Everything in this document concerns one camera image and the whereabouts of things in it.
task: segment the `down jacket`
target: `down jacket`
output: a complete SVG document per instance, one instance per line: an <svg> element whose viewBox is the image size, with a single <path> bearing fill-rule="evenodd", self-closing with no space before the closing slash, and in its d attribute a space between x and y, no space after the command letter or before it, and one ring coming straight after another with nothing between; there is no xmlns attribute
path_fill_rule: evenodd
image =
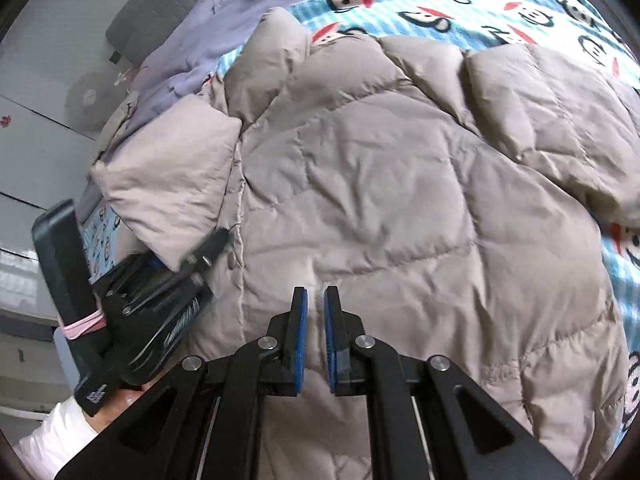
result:
<svg viewBox="0 0 640 480"><path fill-rule="evenodd" d="M261 479L371 476L366 402L336 399L326 379L328 285L367 333L451 357L577 478L594 476L622 416L627 357L592 215L640 227L633 89L531 45L312 44L273 9L202 98L241 120L211 212L233 241L184 352L231 354L289 309L295 286L310 294L304 390L266 401ZM184 196L209 189L206 171L191 177L201 182ZM140 234L111 179L105 197Z"/></svg>

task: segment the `pink rubber band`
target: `pink rubber band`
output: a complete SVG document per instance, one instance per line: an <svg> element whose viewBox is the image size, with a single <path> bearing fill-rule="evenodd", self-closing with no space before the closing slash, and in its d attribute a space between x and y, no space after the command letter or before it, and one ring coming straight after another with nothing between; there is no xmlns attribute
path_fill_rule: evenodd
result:
<svg viewBox="0 0 640 480"><path fill-rule="evenodd" d="M105 319L104 312L100 307L98 307L98 310L93 314L81 319L80 321L76 321L69 326L65 326L61 319L58 320L60 322L62 333L69 340L78 339L81 335L90 334L91 332L95 332L96 330L100 330L107 326L107 320Z"/></svg>

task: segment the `bed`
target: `bed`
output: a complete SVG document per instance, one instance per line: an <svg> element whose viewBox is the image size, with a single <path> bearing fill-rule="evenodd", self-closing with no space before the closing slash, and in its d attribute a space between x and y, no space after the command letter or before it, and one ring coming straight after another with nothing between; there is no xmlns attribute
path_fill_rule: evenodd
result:
<svg viewBox="0 0 640 480"><path fill-rule="evenodd" d="M149 124L178 99L188 94L207 92L212 79L223 80L226 71L242 50L242 46L254 30L260 17L271 7L287 7L289 11L314 33L315 41L330 41L335 34L370 34L386 36L393 34L416 35L437 38L449 33L456 20L468 11L464 0L447 0L454 7L424 8L414 5L403 16L377 15L363 23L350 7L340 8L346 0L199 0L171 36L150 54L140 68L133 83L133 98L120 111L116 120L103 132L99 141L100 156L107 161L119 146L136 132ZM360 0L367 9L367 0ZM545 8L552 0L505 0L502 10L505 16L512 13L524 19L523 26L485 25L485 36L480 28L470 28L450 41L463 49L481 50L503 43L545 44L545 31L553 17L532 6ZM574 44L568 54L582 56L585 62L595 62L598 68L621 77L626 83L640 88L640 72L636 54L640 52L638 33L633 19L617 0L555 0L569 17L572 12L580 14L581 27L599 29L608 34L606 45L616 47L616 55L606 62L599 57L598 46L590 46L583 40ZM325 3L338 18L331 21ZM450 9L460 9L453 16ZM464 16L470 23L477 17ZM532 34L526 27L533 26ZM90 184L81 204L79 216L84 225L84 243L91 264L94 280L111 269L124 255L139 246L135 236L120 221L115 211L102 199L95 184ZM601 223L602 258L610 275L614 294L624 318L625 335L630 353L629 383L626 405L616 444L622 442L630 429L638 410L638 378L640 377L640 260L638 260L638 233L613 223ZM631 438L626 439L629 446Z"/></svg>

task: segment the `white sleeve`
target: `white sleeve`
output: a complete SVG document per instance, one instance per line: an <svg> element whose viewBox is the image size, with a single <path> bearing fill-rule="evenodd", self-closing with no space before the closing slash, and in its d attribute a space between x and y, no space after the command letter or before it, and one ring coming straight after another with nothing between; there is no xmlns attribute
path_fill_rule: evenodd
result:
<svg viewBox="0 0 640 480"><path fill-rule="evenodd" d="M53 480L96 434L71 397L58 404L37 430L14 447L14 451L36 480Z"/></svg>

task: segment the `floor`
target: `floor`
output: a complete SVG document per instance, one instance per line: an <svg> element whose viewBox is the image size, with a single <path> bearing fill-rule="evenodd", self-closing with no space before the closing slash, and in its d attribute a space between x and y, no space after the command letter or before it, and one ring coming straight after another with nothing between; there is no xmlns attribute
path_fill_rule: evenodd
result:
<svg viewBox="0 0 640 480"><path fill-rule="evenodd" d="M86 185L101 125L70 115L69 103L100 104L82 82L112 84L130 68L110 62L104 39L126 1L30 0L0 43L0 314L15 309L56 324L30 229L45 209L79 198ZM37 410L34 392L48 389L56 398L69 390L53 343L7 336L0 322L0 347L0 428L15 442L39 422L12 409ZM11 389L24 405L3 411Z"/></svg>

